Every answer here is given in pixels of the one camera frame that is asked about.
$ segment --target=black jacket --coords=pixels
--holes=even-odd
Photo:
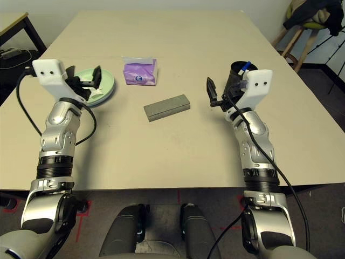
[[[303,5],[298,7],[290,19],[283,23],[288,30],[296,24],[303,23],[305,20],[312,18],[320,9],[326,8],[330,16],[326,20],[326,26],[330,34],[337,36],[342,29],[341,22],[344,12],[340,0],[306,0]]]

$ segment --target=gray rectangular block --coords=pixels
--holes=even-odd
[[[144,106],[149,121],[158,120],[188,109],[190,109],[190,103],[184,94]]]

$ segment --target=floor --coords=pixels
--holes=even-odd
[[[328,94],[333,81],[320,69],[301,69],[298,75],[345,132],[345,93],[335,85]]]
[[[299,76],[345,131],[345,94],[335,86],[328,95],[332,81],[321,70],[302,69]],[[177,255],[171,246],[154,241],[160,240],[173,244],[183,257],[185,247],[178,226],[181,204],[198,204],[210,221],[215,236],[218,236],[240,213],[239,198],[243,189],[154,189],[75,193],[90,200],[91,207],[88,215],[77,216],[77,224],[57,253],[56,259],[97,258],[117,213],[131,203],[151,205],[147,242],[138,244],[136,251]],[[345,224],[341,222],[341,210],[345,207],[345,184],[338,183],[301,192],[299,197],[309,219],[312,254],[318,259],[345,258]],[[287,198],[287,202],[297,245],[303,248],[305,236],[300,212],[291,196]],[[0,209],[0,235],[19,229],[24,203],[25,201],[21,201],[18,207],[10,212]],[[241,237],[241,226],[238,223],[219,244],[223,259],[255,258],[244,250]]]

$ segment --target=black cable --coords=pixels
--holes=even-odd
[[[215,241],[215,243],[213,244],[209,255],[207,256],[207,259],[211,258],[212,252],[214,251],[215,247],[217,246],[217,244],[220,242],[220,240],[223,238],[223,236],[225,235],[225,233],[233,226],[236,224],[237,221],[239,221],[239,219],[242,217],[243,212],[247,209],[248,205],[246,205],[246,207],[241,211],[241,214],[238,215],[238,217],[236,219],[234,219],[234,221],[232,221],[224,230],[223,232],[220,234],[220,236],[217,238],[217,240]]]
[[[276,171],[278,171],[278,173],[280,174],[280,176],[284,179],[284,181],[286,182],[286,184],[289,186],[296,202],[297,205],[301,211],[302,217],[303,217],[303,221],[304,221],[304,226],[305,226],[305,231],[306,231],[306,250],[308,252],[310,252],[310,233],[309,233],[309,224],[308,224],[308,219],[307,219],[307,215],[303,209],[303,205],[300,201],[300,199],[298,198],[295,190],[293,189],[292,185],[290,184],[290,182],[287,180],[286,176],[283,174],[283,172],[279,169],[279,167],[275,164],[275,162],[266,154],[266,152],[259,146],[259,144],[256,142],[252,130],[250,129],[250,123],[249,121],[244,117],[243,113],[239,110],[239,108],[236,106],[236,104],[233,103],[233,101],[231,99],[229,99],[229,102],[232,104],[232,106],[235,108],[235,110],[239,113],[239,115],[242,117],[244,123],[246,123],[246,126],[248,128],[248,133],[250,138],[252,139],[253,143],[255,144],[255,146],[258,148],[258,150],[260,150],[260,152],[264,155],[264,157],[271,163],[271,165],[274,167],[274,169]]]
[[[26,111],[22,100],[20,99],[20,94],[19,94],[19,87],[20,87],[20,82],[22,82],[23,78],[27,75],[26,71],[24,71],[18,78],[17,80],[17,85],[16,85],[16,95],[17,95],[17,100],[19,102],[19,105],[21,106],[23,112],[25,113],[27,119],[30,121],[31,125],[35,128],[35,130],[37,131],[37,133],[42,136],[42,132],[39,130],[39,128],[36,126],[36,124],[33,122],[33,120],[31,119],[30,115],[28,114],[28,112]]]
[[[20,83],[22,82],[23,78],[29,74],[30,71],[29,70],[25,70],[18,78],[17,80],[17,85],[16,85],[16,95],[17,95],[17,100],[19,102],[19,105],[21,106],[23,112],[25,113],[27,119],[30,121],[31,125],[35,128],[35,130],[37,131],[37,133],[42,136],[42,132],[39,130],[39,128],[36,126],[36,124],[33,122],[33,120],[31,119],[30,115],[28,114],[27,110],[25,109],[23,103],[22,103],[22,100],[20,99],[20,94],[19,94],[19,88],[20,88]],[[85,105],[85,104],[82,104],[83,108],[85,110],[87,110],[89,112],[89,114],[91,115],[92,119],[93,119],[93,130],[91,131],[91,133],[86,136],[85,138],[83,138],[82,140],[78,141],[76,143],[76,146],[83,143],[85,140],[89,139],[93,133],[96,131],[96,128],[97,128],[97,121],[96,121],[96,117],[95,115],[93,114],[93,112],[91,111],[91,109]]]
[[[78,141],[76,143],[76,146],[83,143],[85,140],[89,139],[93,133],[95,133],[96,128],[97,128],[97,121],[96,121],[96,117],[95,114],[93,114],[93,112],[91,111],[91,109],[86,105],[86,104],[82,104],[82,106],[84,107],[85,110],[87,110],[89,112],[89,114],[91,115],[92,119],[93,119],[93,130],[91,131],[91,133],[86,136],[85,138],[83,138],[82,140]]]

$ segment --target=white wall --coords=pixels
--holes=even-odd
[[[233,9],[243,10],[271,42],[282,29],[290,0],[0,0],[0,12],[29,13],[46,46],[49,46],[73,19],[79,10],[122,10],[122,9]],[[294,48],[297,57],[303,50],[309,32],[304,32]],[[327,38],[328,30],[320,31],[318,40]],[[285,37],[282,45],[291,38]],[[324,63],[329,55],[345,38],[345,33],[328,41],[323,47],[308,56],[306,62]],[[15,35],[2,47],[34,48],[24,31]],[[329,62],[338,73],[345,57],[345,46]],[[345,71],[341,78],[345,80]]]

